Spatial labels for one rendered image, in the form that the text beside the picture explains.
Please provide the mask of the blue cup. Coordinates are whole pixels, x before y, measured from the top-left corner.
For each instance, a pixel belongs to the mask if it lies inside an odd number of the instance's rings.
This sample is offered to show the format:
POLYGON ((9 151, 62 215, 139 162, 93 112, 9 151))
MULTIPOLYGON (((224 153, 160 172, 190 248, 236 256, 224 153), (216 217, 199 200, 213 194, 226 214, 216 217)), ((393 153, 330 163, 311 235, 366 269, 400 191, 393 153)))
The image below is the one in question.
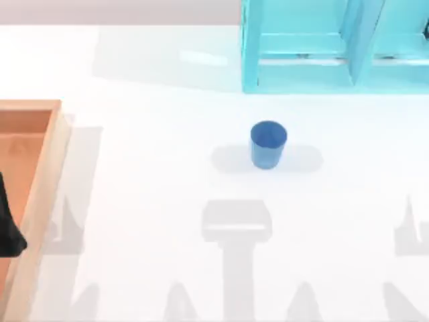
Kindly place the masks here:
POLYGON ((251 128, 250 138, 253 165, 263 170, 275 168, 288 138, 285 127, 276 121, 260 121, 251 128))

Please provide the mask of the light blue rack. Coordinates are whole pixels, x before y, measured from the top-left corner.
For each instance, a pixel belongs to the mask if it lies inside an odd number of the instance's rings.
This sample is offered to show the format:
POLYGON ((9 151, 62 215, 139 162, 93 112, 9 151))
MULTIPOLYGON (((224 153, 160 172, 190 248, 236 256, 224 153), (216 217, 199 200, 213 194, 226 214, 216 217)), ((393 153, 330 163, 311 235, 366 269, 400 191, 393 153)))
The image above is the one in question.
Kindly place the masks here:
POLYGON ((241 0, 241 87, 429 95, 429 0, 241 0))

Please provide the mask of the shallow salmon-coloured box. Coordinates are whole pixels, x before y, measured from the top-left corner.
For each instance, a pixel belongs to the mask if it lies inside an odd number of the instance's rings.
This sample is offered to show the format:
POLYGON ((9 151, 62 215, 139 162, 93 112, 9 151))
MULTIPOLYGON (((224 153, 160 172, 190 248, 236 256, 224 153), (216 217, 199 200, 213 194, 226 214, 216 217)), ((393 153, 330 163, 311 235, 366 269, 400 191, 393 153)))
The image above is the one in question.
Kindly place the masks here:
POLYGON ((71 134, 59 100, 0 99, 0 172, 15 222, 27 240, 0 259, 0 322, 27 322, 71 134))

